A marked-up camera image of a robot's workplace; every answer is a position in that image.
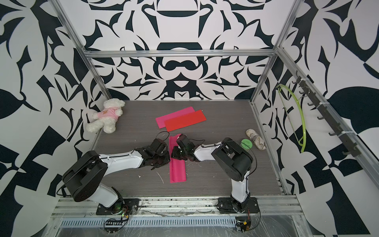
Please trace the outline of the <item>magenta paper sheet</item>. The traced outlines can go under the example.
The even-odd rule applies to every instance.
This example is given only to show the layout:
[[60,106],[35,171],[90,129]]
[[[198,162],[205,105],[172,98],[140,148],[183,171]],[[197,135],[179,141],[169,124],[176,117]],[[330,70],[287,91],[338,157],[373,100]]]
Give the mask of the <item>magenta paper sheet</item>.
[[[169,137],[169,154],[172,155],[173,148],[178,146],[177,139],[181,134],[177,134],[176,136]],[[180,183],[186,182],[187,174],[186,174],[186,164],[184,160],[177,160],[174,158],[170,158],[171,161],[169,163],[170,166],[170,183]]]
[[177,117],[180,117],[180,116],[183,116],[183,115],[186,115],[186,114],[190,114],[190,113],[193,113],[193,112],[195,112],[195,110],[194,110],[193,107],[184,108],[182,110],[179,110],[179,111],[176,111],[176,112],[173,112],[173,113],[161,116],[161,117],[157,117],[156,118],[156,122],[158,124],[159,129],[162,129],[162,128],[166,127],[165,122],[167,120],[170,120],[170,119],[173,119],[173,118],[177,118]]

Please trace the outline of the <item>red square paper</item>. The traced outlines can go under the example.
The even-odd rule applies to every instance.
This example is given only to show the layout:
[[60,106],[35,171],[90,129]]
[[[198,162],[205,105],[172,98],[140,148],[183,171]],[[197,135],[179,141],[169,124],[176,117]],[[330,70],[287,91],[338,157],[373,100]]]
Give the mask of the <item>red square paper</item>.
[[173,119],[169,119],[165,121],[165,127],[168,132],[171,132],[203,121],[206,121],[206,117],[203,114],[202,110],[199,110]]

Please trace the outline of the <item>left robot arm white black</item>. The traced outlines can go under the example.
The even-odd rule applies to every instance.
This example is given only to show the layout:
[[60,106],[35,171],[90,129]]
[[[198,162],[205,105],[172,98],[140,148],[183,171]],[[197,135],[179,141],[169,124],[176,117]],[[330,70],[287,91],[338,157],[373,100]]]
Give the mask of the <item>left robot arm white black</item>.
[[100,155],[95,151],[89,151],[64,173],[61,189],[67,189],[76,202],[91,200],[116,213],[125,207],[125,202],[115,188],[102,184],[105,176],[121,170],[146,166],[155,169],[169,162],[168,145],[157,138],[151,145],[126,153]]

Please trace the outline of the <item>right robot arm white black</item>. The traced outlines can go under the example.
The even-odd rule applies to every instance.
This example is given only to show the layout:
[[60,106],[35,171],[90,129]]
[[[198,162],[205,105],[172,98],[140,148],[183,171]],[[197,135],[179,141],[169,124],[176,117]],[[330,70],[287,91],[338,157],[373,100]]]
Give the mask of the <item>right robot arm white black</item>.
[[176,139],[176,143],[171,153],[173,159],[191,162],[217,162],[232,182],[229,204],[219,203],[219,207],[226,212],[244,212],[251,200],[248,176],[254,158],[250,153],[243,149],[240,143],[229,137],[212,145],[195,145],[186,135],[181,134]]

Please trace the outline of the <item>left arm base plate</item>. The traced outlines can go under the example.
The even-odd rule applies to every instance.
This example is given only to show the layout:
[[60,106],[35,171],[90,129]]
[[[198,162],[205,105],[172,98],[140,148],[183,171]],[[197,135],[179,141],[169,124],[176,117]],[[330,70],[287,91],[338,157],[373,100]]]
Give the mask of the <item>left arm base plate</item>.
[[110,207],[105,207],[102,204],[98,205],[96,215],[121,215],[131,214],[139,208],[139,198],[119,198]]

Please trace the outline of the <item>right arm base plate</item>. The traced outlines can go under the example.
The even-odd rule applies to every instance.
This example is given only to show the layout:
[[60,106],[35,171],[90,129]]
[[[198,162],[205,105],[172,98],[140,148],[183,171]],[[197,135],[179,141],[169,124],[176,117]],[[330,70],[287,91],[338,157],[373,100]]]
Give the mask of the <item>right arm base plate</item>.
[[232,197],[218,198],[216,205],[217,209],[222,214],[239,214],[239,213],[259,213],[259,205],[255,197],[247,197],[243,202],[238,202]]

